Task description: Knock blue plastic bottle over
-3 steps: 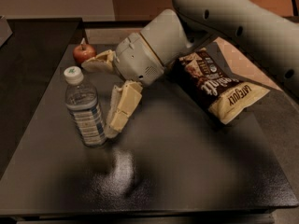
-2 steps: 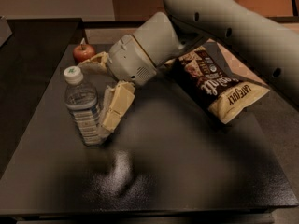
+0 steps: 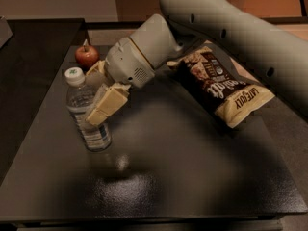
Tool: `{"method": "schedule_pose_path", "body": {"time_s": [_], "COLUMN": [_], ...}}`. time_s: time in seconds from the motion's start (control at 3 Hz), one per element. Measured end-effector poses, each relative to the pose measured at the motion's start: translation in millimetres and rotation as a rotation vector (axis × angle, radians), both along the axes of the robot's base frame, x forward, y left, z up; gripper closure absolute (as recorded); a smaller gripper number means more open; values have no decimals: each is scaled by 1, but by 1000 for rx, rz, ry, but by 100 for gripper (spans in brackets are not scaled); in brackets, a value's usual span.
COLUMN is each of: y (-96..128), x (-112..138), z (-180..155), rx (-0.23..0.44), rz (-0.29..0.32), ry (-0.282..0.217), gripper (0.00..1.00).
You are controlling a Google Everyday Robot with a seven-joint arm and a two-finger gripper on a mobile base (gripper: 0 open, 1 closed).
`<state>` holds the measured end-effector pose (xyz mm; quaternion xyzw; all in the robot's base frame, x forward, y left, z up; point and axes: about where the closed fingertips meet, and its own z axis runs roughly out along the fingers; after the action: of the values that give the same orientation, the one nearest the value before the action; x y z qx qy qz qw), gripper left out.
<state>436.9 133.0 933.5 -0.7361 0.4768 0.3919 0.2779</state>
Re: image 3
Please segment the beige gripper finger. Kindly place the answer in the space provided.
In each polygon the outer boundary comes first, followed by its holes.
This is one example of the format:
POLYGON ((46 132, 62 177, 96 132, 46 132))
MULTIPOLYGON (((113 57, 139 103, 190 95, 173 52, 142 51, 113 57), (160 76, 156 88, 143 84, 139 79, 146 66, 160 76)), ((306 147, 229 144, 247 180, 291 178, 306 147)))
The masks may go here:
POLYGON ((97 61, 86 73, 88 77, 94 75, 104 75, 105 74, 105 62, 103 60, 97 61))
POLYGON ((92 87, 94 88, 94 99, 86 111, 85 121, 99 127, 126 104, 131 86, 120 83, 107 86, 102 83, 101 85, 92 85, 92 87))

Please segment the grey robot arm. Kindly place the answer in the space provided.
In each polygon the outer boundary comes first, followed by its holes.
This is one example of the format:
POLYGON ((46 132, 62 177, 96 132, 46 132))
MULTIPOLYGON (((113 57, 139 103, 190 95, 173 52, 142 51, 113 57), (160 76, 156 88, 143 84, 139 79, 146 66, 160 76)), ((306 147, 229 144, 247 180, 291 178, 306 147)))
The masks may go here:
POLYGON ((166 62, 208 40, 241 64, 302 117, 308 116, 308 42, 244 13, 226 0, 160 0, 161 12, 108 52, 105 72, 115 86, 97 96, 86 121, 98 126, 166 62))

